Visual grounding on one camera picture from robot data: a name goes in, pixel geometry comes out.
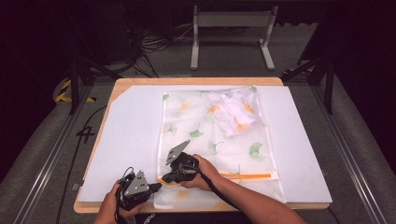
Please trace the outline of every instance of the person's right hand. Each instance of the person's right hand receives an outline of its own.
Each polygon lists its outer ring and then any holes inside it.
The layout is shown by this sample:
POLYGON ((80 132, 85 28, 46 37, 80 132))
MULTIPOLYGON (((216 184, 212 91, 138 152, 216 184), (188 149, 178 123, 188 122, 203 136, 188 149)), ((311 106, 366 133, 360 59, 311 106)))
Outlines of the person's right hand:
MULTIPOLYGON (((220 180, 222 176, 219 174, 218 170, 205 158, 202 158, 199 155, 193 155, 195 159, 199 162, 199 168, 204 175, 209 177, 213 183, 220 180)), ((182 181, 180 182, 180 186, 190 189, 190 188, 199 188, 207 191, 211 191, 210 187, 206 184, 206 182, 201 178, 200 174, 197 174, 192 181, 182 181)))

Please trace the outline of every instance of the tripod leg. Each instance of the tripod leg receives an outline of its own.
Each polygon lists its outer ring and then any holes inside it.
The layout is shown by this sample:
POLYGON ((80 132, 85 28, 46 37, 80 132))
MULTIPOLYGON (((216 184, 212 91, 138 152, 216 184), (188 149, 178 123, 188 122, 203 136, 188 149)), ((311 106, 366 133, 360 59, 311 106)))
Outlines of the tripod leg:
POLYGON ((299 67, 297 67, 296 69, 294 69, 293 71, 287 73, 285 76, 281 77, 280 79, 285 82, 287 80, 289 80, 292 77, 295 77, 297 75, 299 75, 300 73, 302 73, 303 71, 305 71, 306 69, 316 65, 317 63, 319 63, 320 61, 322 61, 323 58, 317 58, 315 60, 309 61, 308 63, 305 63, 299 67))
POLYGON ((332 114, 332 84, 334 80, 334 64, 329 62, 329 70, 326 76, 326 86, 324 92, 324 104, 326 105, 327 112, 332 114))

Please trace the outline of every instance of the finger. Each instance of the finger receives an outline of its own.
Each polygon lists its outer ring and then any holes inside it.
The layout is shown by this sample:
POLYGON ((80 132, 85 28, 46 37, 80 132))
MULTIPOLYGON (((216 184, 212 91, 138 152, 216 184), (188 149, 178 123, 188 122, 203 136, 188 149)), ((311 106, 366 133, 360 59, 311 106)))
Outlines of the finger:
POLYGON ((120 186, 120 182, 117 180, 117 182, 113 185, 113 188, 111 189, 110 192, 116 193, 119 186, 120 186))
POLYGON ((120 208, 120 215, 122 215, 123 217, 130 217, 130 216, 134 216, 136 214, 139 213, 139 211, 143 208, 143 204, 138 204, 136 207, 134 207, 133 209, 131 209, 130 211, 126 211, 122 208, 120 208))
POLYGON ((191 189, 191 188, 197 187, 199 185, 200 176, 201 176, 200 174, 197 174, 195 176, 195 178, 191 181, 182 181, 182 182, 180 182, 180 186, 184 187, 186 189, 191 189))
POLYGON ((195 159, 197 159, 198 161, 200 161, 202 159, 202 157, 198 154, 193 154, 192 155, 195 159))

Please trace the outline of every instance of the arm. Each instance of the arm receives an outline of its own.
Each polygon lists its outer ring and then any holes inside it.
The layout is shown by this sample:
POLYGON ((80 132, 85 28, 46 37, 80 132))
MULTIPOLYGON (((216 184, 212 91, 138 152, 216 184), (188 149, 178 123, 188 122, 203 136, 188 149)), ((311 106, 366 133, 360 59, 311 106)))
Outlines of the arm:
MULTIPOLYGON (((206 159, 194 155, 199 161, 203 174, 209 177, 214 186, 233 204, 235 204, 253 223, 305 223, 285 204, 256 191, 244 188, 221 176, 216 168, 206 159)), ((209 186, 198 174, 192 181, 181 182, 185 188, 197 187, 209 190, 209 186)))
MULTIPOLYGON (((115 219, 115 213, 117 210, 117 198, 116 198, 116 192, 117 189, 119 188, 120 184, 117 182, 114 186, 113 189, 106 194, 105 199, 102 202, 102 205, 100 206, 98 216, 96 217, 96 220, 93 222, 94 224, 117 224, 116 219, 115 219)), ((142 209, 143 204, 139 204, 135 208, 133 208, 131 211, 125 211, 122 208, 120 209, 120 214, 123 217, 131 217, 136 215, 140 209, 142 209)))

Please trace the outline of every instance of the wooden table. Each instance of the wooden table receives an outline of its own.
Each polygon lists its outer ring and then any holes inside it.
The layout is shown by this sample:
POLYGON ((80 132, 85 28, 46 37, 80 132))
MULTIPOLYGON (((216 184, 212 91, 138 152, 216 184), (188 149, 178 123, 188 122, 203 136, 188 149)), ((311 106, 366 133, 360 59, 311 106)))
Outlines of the wooden table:
MULTIPOLYGON (((277 77, 187 77, 187 78, 122 78, 119 79, 114 90, 111 93, 108 107, 104 115, 98 137, 96 138, 93 146, 92 154, 85 172, 83 179, 85 180, 87 172, 89 170, 92 158, 95 154, 95 150, 100 142, 102 132, 106 123, 106 119, 109 113, 110 105, 115 101, 121 94, 127 91, 134 85, 214 85, 214 86, 283 86, 282 81, 277 77)), ((326 208, 330 203, 287 203, 287 206, 293 209, 322 209, 326 208)), ((99 211, 101 203, 82 203, 78 202, 78 196, 76 198, 74 209, 77 213, 97 213, 99 211)), ((213 211, 235 211, 234 208, 224 207, 213 211)), ((152 203, 145 203, 145 206, 141 210, 141 213, 158 213, 158 212, 191 212, 191 210, 157 210, 154 208, 152 203)))

